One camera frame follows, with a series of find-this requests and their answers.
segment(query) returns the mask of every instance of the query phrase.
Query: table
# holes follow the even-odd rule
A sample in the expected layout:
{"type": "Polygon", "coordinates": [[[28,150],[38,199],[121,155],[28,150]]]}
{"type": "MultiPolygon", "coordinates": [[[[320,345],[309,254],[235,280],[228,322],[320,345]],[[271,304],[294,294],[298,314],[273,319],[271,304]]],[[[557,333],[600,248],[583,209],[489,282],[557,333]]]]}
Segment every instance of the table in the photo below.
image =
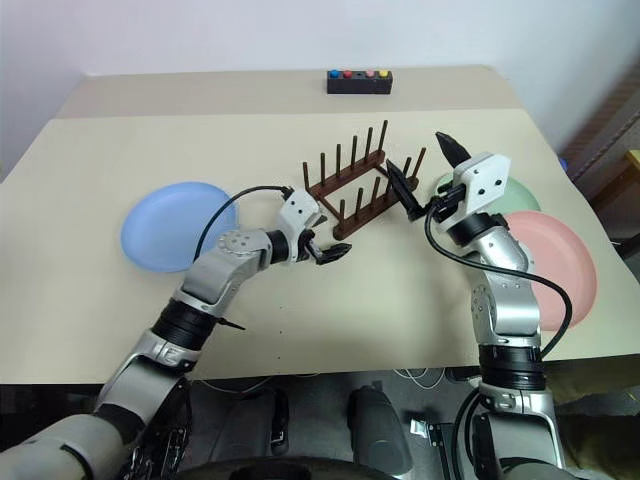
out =
{"type": "MultiPolygon", "coordinates": [[[[421,198],[450,169],[433,136],[442,130],[471,152],[511,157],[511,175],[542,210],[582,237],[598,296],[550,358],[638,352],[638,283],[495,72],[396,70],[394,92],[384,98],[327,97],[323,77],[152,75],[81,85],[0,185],[0,383],[104,382],[155,322],[182,274],[139,270],[119,247],[124,218],[148,192],[186,180],[230,193],[258,183],[301,185],[302,161],[316,165],[320,152],[350,145],[353,134],[383,119],[391,159],[427,147],[421,198]]],[[[367,192],[372,182],[365,176],[353,188],[367,192]]],[[[353,190],[345,195],[355,199],[353,190]]],[[[270,227],[280,205],[268,192],[246,197],[240,223],[270,227]]],[[[333,223],[318,228],[319,244],[332,241],[333,223]]],[[[340,262],[274,266],[246,282],[228,318],[247,331],[217,327],[194,375],[477,363],[464,270],[428,247],[420,222],[409,224],[395,206],[348,241],[353,249],[340,262]]]]}

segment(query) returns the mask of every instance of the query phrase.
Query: black cable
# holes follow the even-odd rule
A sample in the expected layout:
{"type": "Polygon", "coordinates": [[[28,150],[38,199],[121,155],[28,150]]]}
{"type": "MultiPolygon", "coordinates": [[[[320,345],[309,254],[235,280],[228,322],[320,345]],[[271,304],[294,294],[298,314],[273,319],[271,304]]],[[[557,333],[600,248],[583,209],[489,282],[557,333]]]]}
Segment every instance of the black cable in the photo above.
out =
{"type": "Polygon", "coordinates": [[[278,192],[282,192],[284,195],[291,192],[291,189],[289,187],[278,187],[276,185],[258,185],[257,187],[246,188],[242,190],[240,193],[235,194],[233,197],[227,200],[224,203],[224,205],[222,205],[218,209],[216,213],[213,214],[213,216],[209,219],[209,222],[207,223],[207,225],[204,227],[204,230],[202,230],[202,233],[200,234],[200,238],[198,239],[198,244],[196,245],[196,252],[193,255],[194,262],[198,259],[198,257],[200,256],[200,253],[202,252],[202,245],[204,244],[204,239],[207,237],[207,233],[209,233],[209,229],[211,228],[211,225],[213,225],[213,223],[218,219],[218,217],[222,215],[222,212],[224,212],[229,207],[229,205],[231,205],[233,202],[235,202],[237,199],[239,199],[243,195],[246,195],[247,193],[251,193],[251,192],[257,192],[259,190],[275,190],[278,192]]]}
{"type": "Polygon", "coordinates": [[[473,465],[473,449],[471,447],[471,420],[473,419],[473,413],[476,411],[480,405],[480,394],[476,395],[476,397],[469,405],[469,410],[467,410],[467,418],[464,421],[464,449],[467,452],[467,458],[469,459],[469,463],[473,465]]]}
{"type": "Polygon", "coordinates": [[[458,458],[458,432],[460,431],[460,424],[462,423],[462,417],[467,407],[478,396],[478,389],[474,388],[467,398],[464,399],[460,409],[456,414],[456,419],[453,422],[453,429],[451,432],[451,460],[453,463],[453,476],[456,480],[463,480],[462,473],[460,472],[460,459],[458,458]]]}
{"type": "Polygon", "coordinates": [[[553,348],[558,344],[558,342],[562,339],[567,329],[569,328],[569,324],[571,323],[571,316],[573,315],[573,306],[571,305],[571,299],[567,292],[565,292],[562,287],[551,280],[548,280],[544,277],[540,277],[539,275],[534,275],[532,273],[520,272],[518,270],[511,270],[508,268],[496,267],[494,265],[487,265],[484,263],[475,262],[473,260],[469,260],[467,258],[460,257],[455,253],[452,253],[444,248],[442,248],[438,242],[435,241],[433,235],[431,233],[431,219],[435,213],[435,204],[427,211],[427,218],[424,222],[424,233],[427,236],[427,240],[429,244],[437,251],[439,254],[444,255],[445,257],[453,260],[454,262],[460,263],[461,265],[465,265],[471,268],[477,268],[479,270],[485,270],[487,272],[499,273],[501,275],[512,275],[514,277],[524,278],[525,280],[530,280],[532,282],[538,282],[542,285],[549,287],[556,291],[560,297],[562,297],[562,301],[564,302],[565,312],[564,318],[562,319],[562,324],[560,328],[553,336],[553,338],[547,343],[547,345],[542,349],[541,355],[544,358],[553,348]]]}

